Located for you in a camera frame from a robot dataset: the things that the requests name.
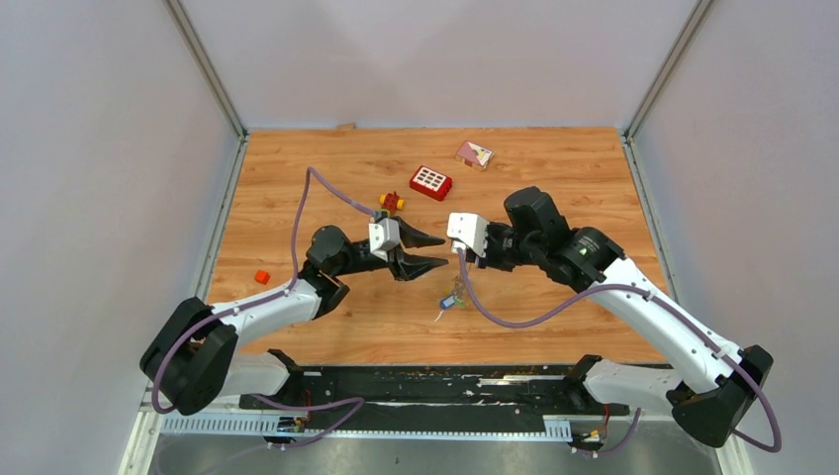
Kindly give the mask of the large clear keyring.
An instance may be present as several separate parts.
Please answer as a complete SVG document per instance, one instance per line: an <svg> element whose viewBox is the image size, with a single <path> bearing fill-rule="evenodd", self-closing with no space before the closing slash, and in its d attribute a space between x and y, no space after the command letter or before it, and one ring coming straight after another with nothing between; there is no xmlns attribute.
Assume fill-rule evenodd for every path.
<svg viewBox="0 0 839 475"><path fill-rule="evenodd" d="M455 302L456 305L461 305L467 295L468 292L466 290L466 284L464 283L462 276L458 274L453 278L451 291L448 296Z"/></svg>

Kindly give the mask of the bunch of coloured keys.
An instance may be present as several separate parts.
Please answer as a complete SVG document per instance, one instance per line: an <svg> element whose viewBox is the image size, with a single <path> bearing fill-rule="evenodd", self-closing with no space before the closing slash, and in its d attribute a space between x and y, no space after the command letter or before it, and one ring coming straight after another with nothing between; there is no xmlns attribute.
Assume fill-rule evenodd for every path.
<svg viewBox="0 0 839 475"><path fill-rule="evenodd" d="M451 308L464 308L466 303L462 296L458 293L450 293L441 298L438 302L438 307L441 312L447 311Z"/></svg>

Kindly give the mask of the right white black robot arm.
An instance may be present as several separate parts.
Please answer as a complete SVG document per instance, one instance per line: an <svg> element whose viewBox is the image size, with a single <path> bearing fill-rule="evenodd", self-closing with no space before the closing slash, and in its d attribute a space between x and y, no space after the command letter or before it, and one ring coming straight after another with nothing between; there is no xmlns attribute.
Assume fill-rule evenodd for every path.
<svg viewBox="0 0 839 475"><path fill-rule="evenodd" d="M532 265L569 287L574 300L591 299L629 325L665 359L663 369L584 356L571 370L565 399L589 413L622 404L670 415L698 442L719 448L754 403L770 424L769 452L782 446L780 426L763 390L773 356L760 345L743 347L711 330L661 291L602 231L573 228L551 196L535 186L512 193L507 220L453 213L447 234L461 265L511 271Z"/></svg>

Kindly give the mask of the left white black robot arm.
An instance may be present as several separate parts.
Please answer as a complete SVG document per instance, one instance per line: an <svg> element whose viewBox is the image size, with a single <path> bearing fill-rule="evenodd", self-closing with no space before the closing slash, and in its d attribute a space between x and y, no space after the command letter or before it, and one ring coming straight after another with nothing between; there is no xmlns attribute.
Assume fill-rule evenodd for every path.
<svg viewBox="0 0 839 475"><path fill-rule="evenodd" d="M446 265L444 258L411 255L413 247L444 244L402 218L369 224L368 237L352 241L337 226L312 236L303 267L285 284L248 298L208 305L198 297L182 301L140 358L140 371L173 410L191 416L215 399L264 395L280 409L295 407L303 382L292 362L278 352L243 354L241 349L269 333L332 312L349 292L346 274L388 270L411 281Z"/></svg>

